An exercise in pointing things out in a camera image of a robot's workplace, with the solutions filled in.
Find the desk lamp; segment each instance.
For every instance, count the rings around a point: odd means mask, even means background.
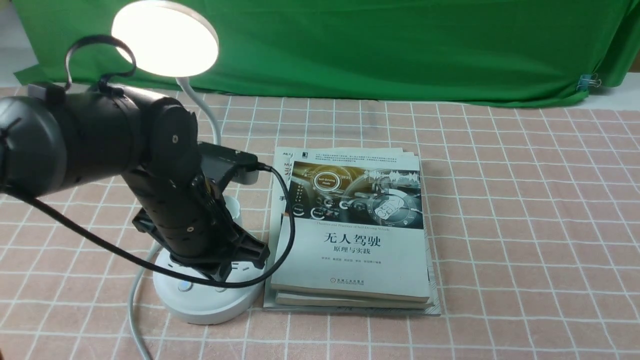
[[[207,114],[213,127],[214,144],[220,144],[220,128],[211,109],[197,96],[189,77],[209,70],[218,59],[218,35],[213,26],[196,11],[165,0],[141,0],[124,6],[113,19],[111,35],[129,46],[138,68],[160,76],[175,78],[178,85]],[[129,62],[123,49],[120,54]],[[240,224],[237,200],[225,197],[234,220]],[[157,251],[154,247],[150,255]],[[199,276],[188,267],[171,261],[163,249],[156,264],[186,275]],[[229,281],[244,281],[260,275],[262,270],[234,263]],[[138,274],[129,301],[142,275]],[[245,310],[261,292],[260,286],[226,289],[180,281],[154,273],[154,287],[164,306],[174,316],[189,323],[214,324],[227,321]]]

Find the green backdrop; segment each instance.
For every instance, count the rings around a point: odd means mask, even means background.
[[[179,0],[209,19],[220,57],[200,91],[567,106],[582,75],[617,86],[640,48],[640,0]],[[130,0],[14,0],[39,66],[63,81],[78,38],[109,33]],[[78,82],[125,69],[105,45],[71,61]],[[138,71],[132,85],[175,88]]]

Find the lamp base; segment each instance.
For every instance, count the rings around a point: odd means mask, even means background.
[[[171,261],[166,249],[158,254],[156,265],[185,275],[202,277],[192,268]],[[240,262],[233,265],[228,282],[251,280],[263,273],[263,270],[256,269],[251,263]],[[235,318],[249,309],[262,292],[259,284],[241,289],[214,288],[157,272],[154,272],[154,288],[171,315],[197,325],[213,325]]]

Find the book title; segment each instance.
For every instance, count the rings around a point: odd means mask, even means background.
[[[371,254],[371,248],[381,247],[379,236],[365,236],[339,233],[325,233],[324,242],[335,244],[333,246],[334,252],[347,252],[352,254]]]

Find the book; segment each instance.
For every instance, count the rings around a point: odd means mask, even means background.
[[[332,152],[335,154],[349,153],[349,154],[372,154],[372,153],[386,153],[397,154],[398,156],[413,156],[413,153],[403,152],[402,148],[389,148],[389,149],[363,149],[363,148],[332,148],[322,149],[326,152]],[[273,167],[278,170],[285,181],[288,183],[291,178],[291,158],[295,154],[301,154],[307,151],[306,149],[294,148],[294,147],[277,147],[275,149],[275,156],[273,161]],[[282,217],[285,209],[285,201],[283,198],[283,191],[277,182],[272,184],[271,188],[271,212],[269,219],[269,236],[268,246],[271,255],[267,259],[267,267],[273,266],[276,261],[276,249],[278,247],[278,236],[280,234],[280,227],[282,225]],[[437,283],[435,281],[435,273],[433,269],[433,262],[431,260],[431,250],[429,241],[426,241],[426,256],[429,264],[429,285],[431,286],[432,296],[429,300],[431,307],[426,309],[401,309],[394,307],[359,307],[359,306],[310,306],[310,305],[285,305],[276,302],[276,296],[282,291],[276,291],[271,287],[271,278],[267,279],[264,284],[264,296],[262,301],[263,311],[286,311],[288,313],[342,313],[352,315],[376,315],[376,316],[440,316],[442,314],[442,308],[440,306],[440,299],[438,296]],[[298,294],[302,297],[314,297],[313,294]]]
[[[396,154],[309,150],[293,158],[293,214],[282,220],[275,290],[426,303],[431,297],[420,161]]]
[[[354,297],[336,297],[278,291],[276,302],[291,306],[345,306],[345,307],[393,307],[397,309],[427,309],[431,302],[396,301],[385,299],[367,299]]]

